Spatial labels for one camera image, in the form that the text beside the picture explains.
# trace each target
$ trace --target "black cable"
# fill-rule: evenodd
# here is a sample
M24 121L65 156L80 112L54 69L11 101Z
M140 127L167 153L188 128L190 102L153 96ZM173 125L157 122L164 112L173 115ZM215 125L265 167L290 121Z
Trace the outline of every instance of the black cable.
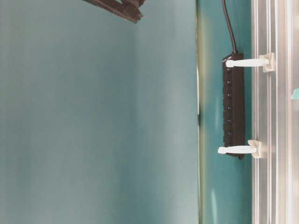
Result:
M229 17L228 17L228 10L226 9L225 0L222 0L222 6L223 6L223 12L224 12L224 15L225 15L226 23L228 24L229 35L230 35L230 38L232 40L234 53L237 53L237 47L235 45L235 36L234 36L234 33L233 33L232 25L230 24L230 20L229 20Z

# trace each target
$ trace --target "teal wall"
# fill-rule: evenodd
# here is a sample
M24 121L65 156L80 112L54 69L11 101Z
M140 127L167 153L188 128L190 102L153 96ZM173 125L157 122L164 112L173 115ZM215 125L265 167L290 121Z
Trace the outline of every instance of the teal wall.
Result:
M137 25L0 0L0 222L196 223L195 2Z
M250 58L250 0L227 0L237 48ZM222 58L232 52L221 0L198 0L201 223L251 223L251 156L217 154L223 144ZM246 139L251 136L251 71L245 69Z

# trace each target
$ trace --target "white bracket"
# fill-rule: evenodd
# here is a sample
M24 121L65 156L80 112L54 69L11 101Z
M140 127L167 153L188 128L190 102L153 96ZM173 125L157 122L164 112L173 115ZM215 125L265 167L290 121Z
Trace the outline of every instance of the white bracket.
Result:
M219 154L252 154L254 158L261 158L262 143L256 140L249 140L249 146L232 146L232 147L219 147Z
M246 59L246 60L227 60L226 67L263 67L263 72L275 71L276 61L275 54L268 53L260 55L259 59Z

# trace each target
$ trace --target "white plastic clip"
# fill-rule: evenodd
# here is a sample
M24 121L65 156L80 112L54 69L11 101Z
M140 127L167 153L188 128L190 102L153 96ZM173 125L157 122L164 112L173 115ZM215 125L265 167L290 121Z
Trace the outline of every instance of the white plastic clip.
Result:
M232 147L219 147L219 154L252 154L254 158L261 158L262 143L256 140L249 140L249 146L232 146Z
M260 55L259 59L246 59L246 60L227 60L226 67L263 67L263 72L275 71L275 54L268 53L266 55Z

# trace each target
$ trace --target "dark object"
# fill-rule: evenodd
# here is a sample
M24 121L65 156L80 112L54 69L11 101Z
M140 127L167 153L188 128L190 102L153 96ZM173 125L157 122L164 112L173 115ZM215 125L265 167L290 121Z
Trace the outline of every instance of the dark object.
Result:
M244 68L227 68L227 60L242 60L243 54L232 53L222 60L224 147L245 143ZM228 154L240 159L244 154Z
M83 1L106 9L107 11L134 23L137 23L142 18L142 13L139 11L139 7L145 2L145 0L121 0L122 3L115 0Z
M226 23L228 25L228 31L229 31L230 39L232 40L232 44L233 44L233 52L237 53L237 47L236 47L236 44L235 44L235 36L234 36L234 33L233 33L232 25L230 24L230 20L229 20L229 17L228 17L228 10L226 9L225 0L222 0L222 7L223 7L224 15L225 15L225 20L226 20Z

